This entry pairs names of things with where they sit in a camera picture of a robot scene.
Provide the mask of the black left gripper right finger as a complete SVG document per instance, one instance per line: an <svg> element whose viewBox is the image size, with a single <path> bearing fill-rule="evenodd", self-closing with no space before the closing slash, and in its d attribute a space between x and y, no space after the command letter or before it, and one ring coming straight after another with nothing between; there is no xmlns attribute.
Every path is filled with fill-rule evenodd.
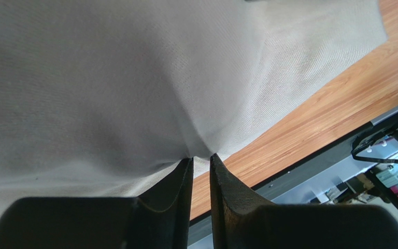
<svg viewBox="0 0 398 249"><path fill-rule="evenodd" d="M398 223L375 205L275 204L210 159L215 248L398 248Z"/></svg>

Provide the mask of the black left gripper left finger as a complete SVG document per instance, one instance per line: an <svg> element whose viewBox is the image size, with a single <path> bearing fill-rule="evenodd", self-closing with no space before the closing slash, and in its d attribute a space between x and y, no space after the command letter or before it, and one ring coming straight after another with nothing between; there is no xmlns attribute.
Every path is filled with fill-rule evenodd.
<svg viewBox="0 0 398 249"><path fill-rule="evenodd" d="M0 218L0 248L186 248L193 160L137 197L31 197Z"/></svg>

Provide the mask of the beige t-shirt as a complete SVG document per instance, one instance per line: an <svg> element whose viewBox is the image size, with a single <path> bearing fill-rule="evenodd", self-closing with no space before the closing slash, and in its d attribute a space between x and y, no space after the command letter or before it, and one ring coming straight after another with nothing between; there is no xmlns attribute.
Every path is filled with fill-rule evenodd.
<svg viewBox="0 0 398 249"><path fill-rule="evenodd" d="M0 1L0 216L201 175L387 39L377 1Z"/></svg>

